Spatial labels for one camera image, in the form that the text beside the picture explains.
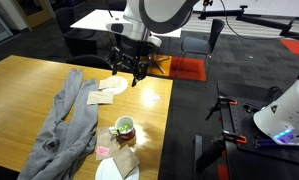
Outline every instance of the red mat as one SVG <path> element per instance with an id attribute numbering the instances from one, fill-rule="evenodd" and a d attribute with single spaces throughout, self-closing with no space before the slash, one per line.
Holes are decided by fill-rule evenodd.
<path id="1" fill-rule="evenodd" d="M 172 57 L 170 77 L 206 81 L 205 66 L 202 59 Z"/>
<path id="2" fill-rule="evenodd" d="M 299 41 L 280 40 L 293 54 L 299 54 Z"/>

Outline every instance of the white robot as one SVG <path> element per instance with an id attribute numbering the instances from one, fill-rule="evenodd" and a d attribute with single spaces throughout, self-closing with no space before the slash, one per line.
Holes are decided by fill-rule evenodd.
<path id="1" fill-rule="evenodd" d="M 280 98 L 255 113 L 254 122 L 277 144 L 299 146 L 299 76 Z"/>
<path id="2" fill-rule="evenodd" d="M 123 19 L 113 18 L 106 28 L 121 34 L 119 47 L 113 47 L 107 58 L 113 65 L 113 75 L 126 67 L 134 75 L 132 86 L 146 77 L 148 63 L 140 62 L 142 47 L 161 45 L 161 40 L 150 34 L 167 33 L 183 26 L 199 0 L 127 0 Z"/>

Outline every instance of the white paper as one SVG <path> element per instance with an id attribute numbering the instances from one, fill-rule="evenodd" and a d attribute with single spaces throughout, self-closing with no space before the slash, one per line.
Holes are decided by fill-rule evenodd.
<path id="1" fill-rule="evenodd" d="M 104 80 L 100 80 L 99 89 L 106 89 L 106 88 L 116 88 L 120 86 L 121 82 L 119 78 L 108 78 Z"/>
<path id="2" fill-rule="evenodd" d="M 120 94 L 123 91 L 125 91 L 128 87 L 128 81 L 126 78 L 121 77 L 121 76 L 111 76 L 107 80 L 114 80 L 115 82 L 119 83 L 119 85 L 115 88 L 106 88 L 102 89 L 101 91 L 103 92 L 112 92 L 113 94 Z"/>
<path id="3" fill-rule="evenodd" d="M 87 104 L 113 104 L 113 93 L 102 91 L 89 91 Z"/>

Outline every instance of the gray cloth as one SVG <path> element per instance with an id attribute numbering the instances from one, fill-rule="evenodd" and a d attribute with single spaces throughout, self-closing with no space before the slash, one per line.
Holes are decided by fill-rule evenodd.
<path id="1" fill-rule="evenodd" d="M 72 179 L 77 165 L 96 143 L 98 105 L 87 105 L 89 91 L 98 90 L 95 79 L 82 81 L 82 71 L 68 73 L 62 89 L 41 128 L 18 179 Z M 70 122 L 65 117 L 75 101 Z"/>

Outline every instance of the wooden table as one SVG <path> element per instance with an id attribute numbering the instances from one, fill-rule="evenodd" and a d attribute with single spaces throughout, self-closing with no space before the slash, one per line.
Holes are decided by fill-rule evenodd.
<path id="1" fill-rule="evenodd" d="M 84 79 L 98 82 L 112 76 L 107 70 L 18 56 L 0 62 L 0 166 L 21 171 L 53 97 L 72 68 L 83 69 Z M 133 117 L 137 131 L 133 149 L 140 160 L 140 180 L 157 179 L 172 80 L 147 77 L 131 87 L 131 74 L 117 75 L 125 77 L 129 86 L 115 95 L 113 105 L 99 106 L 98 127 L 112 126 L 120 116 Z M 153 101 L 155 95 L 161 100 Z M 95 154 L 88 156 L 75 179 L 94 179 L 99 163 Z"/>

